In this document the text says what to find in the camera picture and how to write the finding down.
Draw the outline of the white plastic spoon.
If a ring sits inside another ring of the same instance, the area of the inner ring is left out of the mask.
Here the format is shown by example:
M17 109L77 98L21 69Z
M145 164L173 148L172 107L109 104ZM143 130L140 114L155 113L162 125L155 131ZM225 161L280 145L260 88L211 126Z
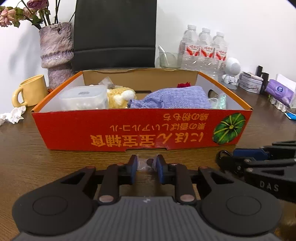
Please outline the white plastic spoon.
M158 50L159 50L159 65L161 67L168 68L170 66L169 60L167 53L163 49L162 46L158 45Z

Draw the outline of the yellow white plush toy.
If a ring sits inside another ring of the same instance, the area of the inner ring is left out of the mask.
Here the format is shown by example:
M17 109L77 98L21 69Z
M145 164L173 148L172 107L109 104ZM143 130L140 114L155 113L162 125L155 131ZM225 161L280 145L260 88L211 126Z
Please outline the yellow white plush toy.
M128 87L117 87L107 90L108 108L125 109L131 99L137 99L133 89Z

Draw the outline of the red artificial rose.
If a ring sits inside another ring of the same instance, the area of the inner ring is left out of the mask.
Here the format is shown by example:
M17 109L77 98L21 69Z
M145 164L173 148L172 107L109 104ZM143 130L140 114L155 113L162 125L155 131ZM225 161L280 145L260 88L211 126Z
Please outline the red artificial rose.
M186 83L179 83L177 85L177 88L186 88L186 87L190 87L191 84L189 82L186 82Z

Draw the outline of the floral tin box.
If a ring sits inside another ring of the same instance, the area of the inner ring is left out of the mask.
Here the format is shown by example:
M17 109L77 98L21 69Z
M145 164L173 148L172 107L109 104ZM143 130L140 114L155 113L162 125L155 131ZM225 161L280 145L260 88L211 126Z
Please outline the floral tin box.
M260 94L263 84L263 78L253 75L251 73L242 72L238 80L239 87L247 92Z

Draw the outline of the small clear item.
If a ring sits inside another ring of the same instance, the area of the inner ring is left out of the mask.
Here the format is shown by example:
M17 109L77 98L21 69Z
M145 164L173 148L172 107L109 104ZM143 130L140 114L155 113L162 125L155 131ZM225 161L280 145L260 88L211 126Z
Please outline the small clear item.
M137 171L157 172L157 156L141 158L137 155Z

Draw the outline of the black small bottles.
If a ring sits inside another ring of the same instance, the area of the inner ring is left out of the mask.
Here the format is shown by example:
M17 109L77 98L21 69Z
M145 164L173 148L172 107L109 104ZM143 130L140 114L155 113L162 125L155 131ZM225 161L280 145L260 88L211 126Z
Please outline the black small bottles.
M264 95L265 89L266 89L266 87L268 85L269 74L265 73L265 72L262 72L262 70L263 70L262 66L260 66L260 65L257 66L255 75L258 76L258 77L261 77L263 79L262 80L262 86L261 86L261 89L260 89L260 94Z

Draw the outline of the white small vials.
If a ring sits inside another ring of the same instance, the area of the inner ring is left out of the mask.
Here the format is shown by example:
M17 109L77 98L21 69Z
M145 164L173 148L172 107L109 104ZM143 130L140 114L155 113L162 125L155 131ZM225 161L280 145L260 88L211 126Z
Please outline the white small vials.
M282 113L287 111L287 106L275 99L273 96L269 96L270 103L275 106L278 110L280 110Z

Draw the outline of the clear glass cup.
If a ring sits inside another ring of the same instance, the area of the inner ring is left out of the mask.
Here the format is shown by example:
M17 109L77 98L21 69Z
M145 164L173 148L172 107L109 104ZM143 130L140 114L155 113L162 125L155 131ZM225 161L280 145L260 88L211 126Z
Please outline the clear glass cup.
M161 68L179 69L181 66L179 55L175 53L160 52L159 66Z

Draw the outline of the clear plastic wrapper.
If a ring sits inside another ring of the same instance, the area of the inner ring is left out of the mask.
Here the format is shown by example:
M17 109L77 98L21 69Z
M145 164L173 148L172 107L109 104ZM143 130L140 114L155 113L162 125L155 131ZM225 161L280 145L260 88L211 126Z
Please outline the clear plastic wrapper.
M227 107L227 95L221 93L218 97L211 97L208 99L211 104L211 109L226 109Z

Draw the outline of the white tissue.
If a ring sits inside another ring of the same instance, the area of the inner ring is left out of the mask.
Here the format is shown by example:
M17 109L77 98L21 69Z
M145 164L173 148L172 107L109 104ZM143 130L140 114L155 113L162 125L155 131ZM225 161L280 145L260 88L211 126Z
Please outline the white tissue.
M5 122L8 123L18 123L20 120L23 120L22 115L26 111L26 106L21 106L18 108L14 108L10 113L1 113L0 114L0 126Z

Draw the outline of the left water bottle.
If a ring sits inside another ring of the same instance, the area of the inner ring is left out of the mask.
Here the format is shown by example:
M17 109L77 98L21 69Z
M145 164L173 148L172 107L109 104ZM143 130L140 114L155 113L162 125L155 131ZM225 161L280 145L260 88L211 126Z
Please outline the left water bottle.
M178 61L180 68L185 70L197 70L200 55L200 41L195 25L187 25L182 40L179 44Z

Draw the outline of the purple tissue pack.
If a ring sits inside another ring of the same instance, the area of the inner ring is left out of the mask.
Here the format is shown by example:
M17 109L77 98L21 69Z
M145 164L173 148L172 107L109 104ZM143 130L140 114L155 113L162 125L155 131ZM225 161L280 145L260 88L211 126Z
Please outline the purple tissue pack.
M276 80L269 80L265 91L288 108L295 108L295 91Z

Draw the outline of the clear plastic food container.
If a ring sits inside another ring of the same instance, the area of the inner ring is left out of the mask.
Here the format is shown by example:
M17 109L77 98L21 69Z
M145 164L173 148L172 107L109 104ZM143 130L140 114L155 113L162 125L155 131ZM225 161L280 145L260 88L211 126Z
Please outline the clear plastic food container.
M59 97L62 110L107 109L107 88L104 85L71 87Z

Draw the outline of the dried pink flowers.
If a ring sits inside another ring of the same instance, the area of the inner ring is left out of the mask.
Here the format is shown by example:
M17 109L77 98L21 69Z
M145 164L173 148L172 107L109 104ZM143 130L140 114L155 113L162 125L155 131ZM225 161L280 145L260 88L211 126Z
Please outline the dried pink flowers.
M21 21L29 21L31 25L41 30L44 27L61 28L58 19L61 1L55 1L54 19L50 20L49 1L18 1L16 7L2 6L1 1L1 27L14 26L19 28Z

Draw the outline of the purple knitted cloth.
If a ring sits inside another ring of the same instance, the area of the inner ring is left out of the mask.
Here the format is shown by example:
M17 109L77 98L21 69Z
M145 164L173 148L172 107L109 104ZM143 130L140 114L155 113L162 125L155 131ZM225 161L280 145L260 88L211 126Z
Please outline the purple knitted cloth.
M200 86L165 88L152 92L143 99L131 99L128 108L210 109L211 104Z

